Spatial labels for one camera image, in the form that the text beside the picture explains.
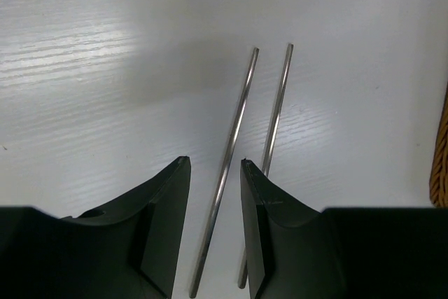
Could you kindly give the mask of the grey chopstick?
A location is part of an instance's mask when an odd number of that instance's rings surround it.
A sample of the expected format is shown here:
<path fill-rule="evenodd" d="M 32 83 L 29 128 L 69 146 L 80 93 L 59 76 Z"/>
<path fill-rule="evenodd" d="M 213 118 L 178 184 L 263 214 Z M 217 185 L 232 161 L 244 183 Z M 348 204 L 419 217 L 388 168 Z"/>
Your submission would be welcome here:
<path fill-rule="evenodd" d="M 274 98 L 274 103 L 272 107 L 272 113 L 269 120 L 269 127 L 267 129 L 267 135 L 265 139 L 265 144 L 262 152 L 261 159 L 261 171 L 265 176 L 269 175 L 270 165 L 272 162 L 272 156 L 274 152 L 274 146 L 277 137 L 277 130 L 279 126 L 279 120 L 281 116 L 281 110 L 284 102 L 284 95 L 286 91 L 286 84 L 288 80 L 289 71 L 291 69 L 291 61 L 293 56 L 294 45 L 293 43 L 288 43 L 286 49 L 286 55 L 283 62 L 283 69 L 279 79 L 279 85 Z M 240 289 L 246 287 L 248 279 L 248 269 L 247 269 L 247 259 L 246 259 L 246 244 L 244 240 L 244 250 L 241 257 L 241 264 L 239 268 L 239 274 L 237 278 L 237 286 Z"/>
<path fill-rule="evenodd" d="M 242 119 L 244 116 L 244 111 L 249 97 L 249 91 L 251 89 L 251 84 L 256 71 L 256 64 L 258 61 L 259 52 L 260 49 L 258 47 L 253 48 L 248 65 L 248 70 L 246 72 L 239 100 L 237 102 L 237 107 L 232 121 L 232 126 L 230 128 L 229 136 L 227 138 L 227 143 L 225 145 L 223 153 L 222 163 L 218 171 L 217 184 L 214 191 L 213 199 L 211 201 L 209 215 L 207 216 L 206 226 L 202 235 L 201 246 L 199 249 L 197 260 L 195 262 L 192 281 L 190 283 L 190 288 L 188 291 L 189 298 L 196 298 L 200 287 L 200 282 L 207 261 L 211 240 L 216 226 L 218 212 L 221 207 L 223 193 L 225 190 L 228 174 L 230 171 L 230 166 L 232 163 L 232 157 L 234 155 L 237 139 L 239 136 L 239 131 L 242 126 Z"/>

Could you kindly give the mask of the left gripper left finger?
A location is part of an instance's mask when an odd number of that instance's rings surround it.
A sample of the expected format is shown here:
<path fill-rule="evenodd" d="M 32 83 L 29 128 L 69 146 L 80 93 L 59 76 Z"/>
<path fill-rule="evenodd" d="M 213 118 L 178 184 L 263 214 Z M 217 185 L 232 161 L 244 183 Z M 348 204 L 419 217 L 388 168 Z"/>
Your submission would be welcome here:
<path fill-rule="evenodd" d="M 190 190 L 181 156 L 77 217 L 1 208 L 2 298 L 170 298 Z"/>

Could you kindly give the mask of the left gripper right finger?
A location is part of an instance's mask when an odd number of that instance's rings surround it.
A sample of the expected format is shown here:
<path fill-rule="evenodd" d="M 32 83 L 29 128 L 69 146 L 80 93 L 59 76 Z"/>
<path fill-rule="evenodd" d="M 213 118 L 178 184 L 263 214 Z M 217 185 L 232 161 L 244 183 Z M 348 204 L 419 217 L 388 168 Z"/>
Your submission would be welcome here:
<path fill-rule="evenodd" d="M 446 298 L 447 210 L 316 211 L 241 162 L 252 298 Z"/>

